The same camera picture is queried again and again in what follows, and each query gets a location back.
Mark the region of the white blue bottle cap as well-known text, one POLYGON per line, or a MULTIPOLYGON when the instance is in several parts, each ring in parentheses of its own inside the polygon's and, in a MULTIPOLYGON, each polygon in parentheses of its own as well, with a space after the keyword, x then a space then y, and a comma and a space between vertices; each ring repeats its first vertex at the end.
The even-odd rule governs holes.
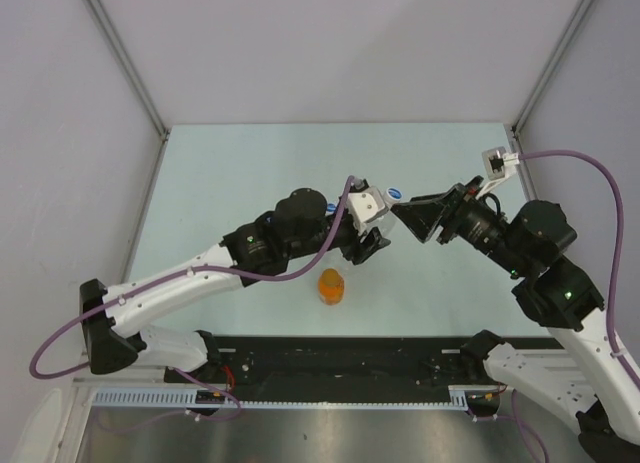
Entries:
POLYGON ((388 187, 387 189, 385 189, 382 196, 386 205, 389 207, 392 207, 395 204, 401 203, 403 199, 402 192, 399 189, 394 187, 388 187))

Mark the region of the clear plastic bottle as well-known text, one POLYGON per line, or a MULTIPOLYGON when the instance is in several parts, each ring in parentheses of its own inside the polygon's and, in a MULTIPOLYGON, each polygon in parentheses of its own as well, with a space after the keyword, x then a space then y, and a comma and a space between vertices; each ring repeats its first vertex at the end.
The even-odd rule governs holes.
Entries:
MULTIPOLYGON (((390 233, 394 225, 395 217, 388 212, 383 218, 378 220, 375 225, 370 226, 367 232, 371 231, 373 228, 378 228, 382 235, 390 240, 390 233)), ((327 268, 334 268, 343 277, 361 272, 369 265, 370 260, 374 255, 363 264, 353 264, 343 258, 341 248, 352 243, 357 236, 363 236, 367 232, 358 234, 353 225, 352 218, 348 215, 348 212, 345 212, 332 246, 320 260, 320 267, 323 270, 327 268)))

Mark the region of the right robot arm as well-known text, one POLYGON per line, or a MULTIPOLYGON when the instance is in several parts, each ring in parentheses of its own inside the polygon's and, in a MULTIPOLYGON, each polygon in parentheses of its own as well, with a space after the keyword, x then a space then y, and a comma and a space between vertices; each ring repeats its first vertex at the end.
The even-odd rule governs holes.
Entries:
POLYGON ((576 240, 561 207, 531 200, 512 219, 486 203, 479 182, 420 196, 392 212, 421 242, 459 237, 517 280, 512 293, 522 312, 545 328, 586 380, 582 393, 567 380, 530 363, 513 346, 483 330, 462 348, 461 371, 473 384, 490 378, 544 408, 576 433, 596 462, 639 459, 639 367, 617 339, 612 301, 564 252, 576 240))

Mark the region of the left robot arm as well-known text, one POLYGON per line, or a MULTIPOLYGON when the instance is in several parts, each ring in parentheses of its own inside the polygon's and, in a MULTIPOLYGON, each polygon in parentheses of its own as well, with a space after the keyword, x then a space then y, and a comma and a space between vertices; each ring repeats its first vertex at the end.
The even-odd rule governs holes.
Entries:
POLYGON ((360 181, 331 209, 321 193, 300 188, 170 270, 111 287, 97 279, 83 283, 79 308, 87 317, 81 327, 90 371, 111 374, 139 362, 178 367, 202 383, 214 380, 221 359, 210 333, 180 333, 154 321, 212 294, 283 281, 291 260, 323 250, 337 249, 360 265, 389 245, 384 226, 400 200, 360 181))

